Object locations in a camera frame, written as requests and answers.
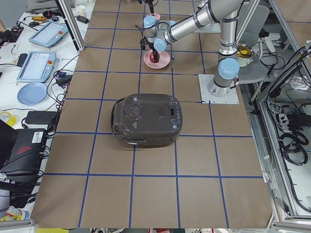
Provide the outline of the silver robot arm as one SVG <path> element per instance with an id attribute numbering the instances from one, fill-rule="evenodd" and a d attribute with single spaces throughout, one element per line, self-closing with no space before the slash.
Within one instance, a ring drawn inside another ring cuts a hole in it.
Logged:
<path id="1" fill-rule="evenodd" d="M 143 19 L 140 47 L 142 50 L 146 46 L 150 48 L 144 55 L 148 67 L 164 68 L 170 61 L 166 52 L 168 45 L 212 24 L 219 24 L 221 39 L 217 70 L 205 88 L 215 97 L 224 97 L 236 87 L 233 82 L 238 81 L 240 71 L 236 33 L 242 0 L 203 0 L 197 11 L 179 22 L 160 20 L 154 12 L 153 2 L 149 0 L 147 3 L 151 12 Z"/>

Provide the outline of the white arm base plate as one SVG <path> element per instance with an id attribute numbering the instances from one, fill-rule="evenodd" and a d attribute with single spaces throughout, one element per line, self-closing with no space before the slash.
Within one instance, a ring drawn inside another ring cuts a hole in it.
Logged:
<path id="1" fill-rule="evenodd" d="M 199 74 L 201 101 L 206 104 L 239 104 L 237 90 L 232 81 L 229 87 L 218 87 L 214 75 Z"/>

